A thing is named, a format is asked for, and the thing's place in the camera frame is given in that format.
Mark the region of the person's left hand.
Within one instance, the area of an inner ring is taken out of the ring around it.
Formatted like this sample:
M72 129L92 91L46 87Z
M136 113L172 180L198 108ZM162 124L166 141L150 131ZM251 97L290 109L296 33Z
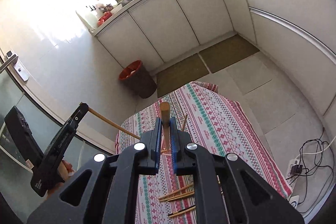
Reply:
M72 168L72 164L67 162L66 160L62 160L58 167L58 171L62 177L62 179L66 182L71 178L71 176L74 174L74 170ZM63 182L58 182L52 189L47 191L47 199L54 194L61 186L63 186Z

